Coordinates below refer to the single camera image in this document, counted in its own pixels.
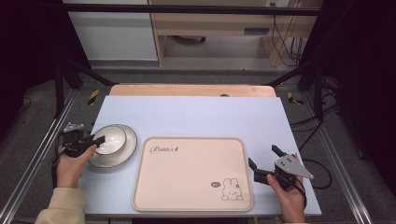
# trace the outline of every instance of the cartoon rabbit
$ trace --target cartoon rabbit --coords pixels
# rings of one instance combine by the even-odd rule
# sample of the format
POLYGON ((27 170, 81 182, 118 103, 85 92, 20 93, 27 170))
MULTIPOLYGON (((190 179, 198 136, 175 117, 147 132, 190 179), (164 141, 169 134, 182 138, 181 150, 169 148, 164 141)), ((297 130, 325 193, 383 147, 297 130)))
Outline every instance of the cartoon rabbit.
POLYGON ((235 200, 243 200, 242 190, 239 188, 238 180, 235 178, 226 178, 224 179, 224 189, 222 200, 227 201, 235 201, 235 200))

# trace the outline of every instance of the sleeve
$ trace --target sleeve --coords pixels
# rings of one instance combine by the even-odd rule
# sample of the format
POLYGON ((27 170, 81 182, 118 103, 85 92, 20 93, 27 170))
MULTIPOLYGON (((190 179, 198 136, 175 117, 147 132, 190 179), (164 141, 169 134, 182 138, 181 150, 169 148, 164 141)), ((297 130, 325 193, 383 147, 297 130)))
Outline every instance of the sleeve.
POLYGON ((87 195, 80 189, 54 189, 49 207, 42 210, 35 224, 85 223, 83 212, 87 195))

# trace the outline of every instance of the beige tray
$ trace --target beige tray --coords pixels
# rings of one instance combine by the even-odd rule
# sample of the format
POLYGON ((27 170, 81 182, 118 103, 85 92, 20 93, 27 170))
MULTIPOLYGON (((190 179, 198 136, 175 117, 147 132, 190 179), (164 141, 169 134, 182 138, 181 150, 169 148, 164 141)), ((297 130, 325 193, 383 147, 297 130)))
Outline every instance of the beige tray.
POLYGON ((242 141, 148 139, 132 203, 139 211, 247 211, 253 197, 242 141))

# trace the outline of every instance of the gray floor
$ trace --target gray floor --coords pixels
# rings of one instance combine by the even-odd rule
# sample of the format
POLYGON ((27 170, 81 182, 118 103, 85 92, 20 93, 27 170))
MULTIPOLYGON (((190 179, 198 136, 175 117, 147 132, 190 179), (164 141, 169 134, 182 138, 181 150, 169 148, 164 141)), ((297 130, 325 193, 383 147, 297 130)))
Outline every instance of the gray floor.
MULTIPOLYGON (((196 84, 251 84, 260 85, 286 74, 292 67, 280 65, 272 67, 263 51, 259 38, 241 37, 208 37, 206 42, 169 38, 166 46, 164 65, 141 63, 131 68, 131 63, 121 62, 103 63, 95 66, 95 71, 110 80, 121 83, 196 83, 196 84)), ((67 115, 63 126, 68 121, 86 124, 88 132, 95 122, 100 110, 101 102, 110 88, 105 87, 90 77, 81 75, 84 86, 76 93, 76 100, 67 115), (100 93, 93 105, 87 105, 92 90, 100 89, 100 93)), ((336 80, 328 79, 336 85, 336 80)), ((309 101, 311 92, 298 92, 295 83, 298 77, 292 78, 284 85, 276 88, 276 94, 282 99, 290 123, 310 118, 312 116, 309 101), (288 92, 294 99, 303 100, 305 105, 298 105, 288 101, 288 92)), ((3 207, 7 199, 28 167, 29 161, 35 155, 41 140, 53 122, 55 113, 55 96, 53 81, 35 86, 26 92, 26 97, 32 103, 13 120, 8 135, 0 143, 0 171, 2 184, 0 188, 0 205, 3 207)), ((329 107, 335 104, 334 98, 329 95, 324 98, 329 107)), ((301 146, 312 131, 314 122, 293 128, 297 146, 301 146)), ((374 223, 396 223, 396 202, 387 186, 384 184, 375 166, 361 160, 357 146, 350 137, 348 128, 337 109, 330 110, 320 131, 304 146, 301 154, 303 159, 311 159, 323 163, 332 173, 333 182, 328 189, 318 189, 317 197, 323 215, 309 217, 311 223, 359 223, 351 209, 351 204, 343 188, 343 178, 338 176, 329 157, 327 148, 333 147, 340 156, 345 172, 351 179, 361 197, 362 204, 367 209, 374 223)), ((32 220, 37 213, 48 205, 51 193, 50 163, 48 154, 41 162, 41 166, 32 182, 32 186, 24 196, 15 217, 21 220, 32 220)), ((323 186, 328 182, 326 172, 312 162, 305 162, 305 166, 312 171, 316 179, 315 186, 323 186)), ((91 221, 107 223, 103 217, 87 217, 91 221)), ((126 222, 126 218, 113 218, 112 223, 126 222)), ((276 223, 275 217, 260 217, 260 223, 276 223)))

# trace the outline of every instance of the hand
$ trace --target hand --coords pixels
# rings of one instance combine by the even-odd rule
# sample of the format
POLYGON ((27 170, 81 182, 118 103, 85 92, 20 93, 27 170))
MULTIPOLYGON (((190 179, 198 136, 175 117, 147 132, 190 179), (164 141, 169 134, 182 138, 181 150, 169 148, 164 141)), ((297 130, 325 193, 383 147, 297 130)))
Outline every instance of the hand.
MULTIPOLYGON (((300 182, 296 181, 296 186, 302 188, 301 183, 303 183, 303 178, 297 176, 297 179, 300 182)), ((288 191, 283 190, 279 182, 277 182, 272 175, 268 175, 267 180, 279 199, 283 221, 289 223, 304 223, 304 197, 301 192, 296 188, 292 188, 288 191)))
POLYGON ((93 155, 96 145, 90 146, 82 155, 77 158, 68 157, 64 153, 59 158, 56 169, 57 188, 78 188, 78 180, 82 175, 85 163, 93 155))

